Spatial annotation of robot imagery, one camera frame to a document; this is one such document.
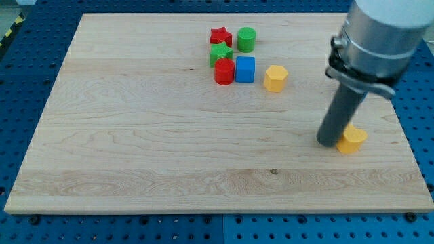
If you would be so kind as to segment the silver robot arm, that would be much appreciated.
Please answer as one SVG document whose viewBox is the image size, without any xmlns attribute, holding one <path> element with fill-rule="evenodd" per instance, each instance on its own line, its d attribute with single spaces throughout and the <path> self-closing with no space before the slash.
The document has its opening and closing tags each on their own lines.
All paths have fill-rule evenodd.
<svg viewBox="0 0 434 244">
<path fill-rule="evenodd" d="M 432 23 L 433 0 L 354 0 L 325 73 L 358 94 L 391 98 Z"/>
</svg>

